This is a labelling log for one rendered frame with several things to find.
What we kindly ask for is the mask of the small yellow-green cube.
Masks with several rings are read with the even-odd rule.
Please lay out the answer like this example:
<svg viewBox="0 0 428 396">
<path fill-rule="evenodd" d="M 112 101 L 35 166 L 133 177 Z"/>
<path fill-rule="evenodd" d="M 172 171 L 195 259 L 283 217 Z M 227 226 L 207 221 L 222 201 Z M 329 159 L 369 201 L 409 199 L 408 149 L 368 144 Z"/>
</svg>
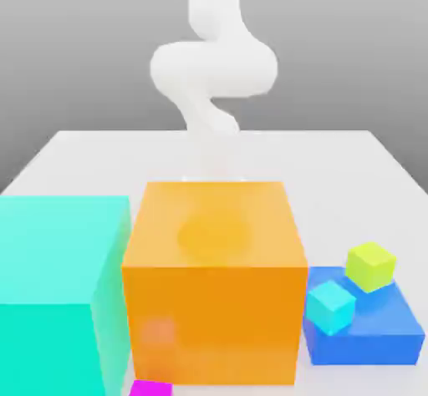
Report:
<svg viewBox="0 0 428 396">
<path fill-rule="evenodd" d="M 396 256 L 376 242 L 366 242 L 348 252 L 345 276 L 365 293 L 377 291 L 393 281 Z"/>
</svg>

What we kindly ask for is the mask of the small cyan cube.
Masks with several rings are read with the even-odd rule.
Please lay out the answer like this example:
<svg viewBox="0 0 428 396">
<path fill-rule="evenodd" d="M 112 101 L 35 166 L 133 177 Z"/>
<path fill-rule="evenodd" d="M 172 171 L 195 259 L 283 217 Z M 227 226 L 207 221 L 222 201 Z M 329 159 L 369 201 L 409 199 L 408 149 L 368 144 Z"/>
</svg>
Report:
<svg viewBox="0 0 428 396">
<path fill-rule="evenodd" d="M 333 280 L 311 289 L 306 298 L 305 318 L 328 336 L 349 326 L 356 298 Z"/>
</svg>

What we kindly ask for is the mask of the large turquoise box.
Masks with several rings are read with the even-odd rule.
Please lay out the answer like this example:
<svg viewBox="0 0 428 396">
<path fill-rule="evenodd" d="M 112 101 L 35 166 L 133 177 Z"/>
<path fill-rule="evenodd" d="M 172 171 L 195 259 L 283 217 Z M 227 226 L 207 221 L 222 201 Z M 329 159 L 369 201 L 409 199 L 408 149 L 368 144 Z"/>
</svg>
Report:
<svg viewBox="0 0 428 396">
<path fill-rule="evenodd" d="M 0 396 L 121 396 L 123 195 L 0 195 Z"/>
</svg>

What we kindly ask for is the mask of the small magenta cube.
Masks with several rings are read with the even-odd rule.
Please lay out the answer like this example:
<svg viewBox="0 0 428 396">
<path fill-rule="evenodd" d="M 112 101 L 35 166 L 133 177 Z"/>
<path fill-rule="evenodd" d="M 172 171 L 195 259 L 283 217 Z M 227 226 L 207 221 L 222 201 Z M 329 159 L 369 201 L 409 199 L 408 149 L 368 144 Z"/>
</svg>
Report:
<svg viewBox="0 0 428 396">
<path fill-rule="evenodd" d="M 173 396 L 173 386 L 171 383 L 135 380 L 129 396 Z"/>
</svg>

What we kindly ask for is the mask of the large blue box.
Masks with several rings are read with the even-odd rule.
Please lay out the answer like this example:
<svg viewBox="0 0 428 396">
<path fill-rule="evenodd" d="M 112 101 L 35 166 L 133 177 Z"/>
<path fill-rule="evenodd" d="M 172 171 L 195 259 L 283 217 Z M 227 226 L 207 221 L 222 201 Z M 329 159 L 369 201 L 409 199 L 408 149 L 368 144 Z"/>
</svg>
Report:
<svg viewBox="0 0 428 396">
<path fill-rule="evenodd" d="M 310 267 L 307 289 L 329 280 L 356 297 L 354 319 L 346 328 L 328 336 L 304 318 L 311 364 L 417 364 L 425 332 L 395 282 L 366 293 L 344 275 L 343 267 Z"/>
</svg>

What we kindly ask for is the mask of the large orange box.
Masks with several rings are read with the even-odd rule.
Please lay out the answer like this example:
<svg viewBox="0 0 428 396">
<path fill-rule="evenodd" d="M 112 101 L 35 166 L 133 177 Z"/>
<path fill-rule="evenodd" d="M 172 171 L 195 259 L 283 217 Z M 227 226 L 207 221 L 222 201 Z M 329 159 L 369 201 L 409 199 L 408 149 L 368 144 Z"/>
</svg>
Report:
<svg viewBox="0 0 428 396">
<path fill-rule="evenodd" d="M 294 383 L 308 261 L 283 183 L 148 183 L 122 275 L 139 380 Z"/>
</svg>

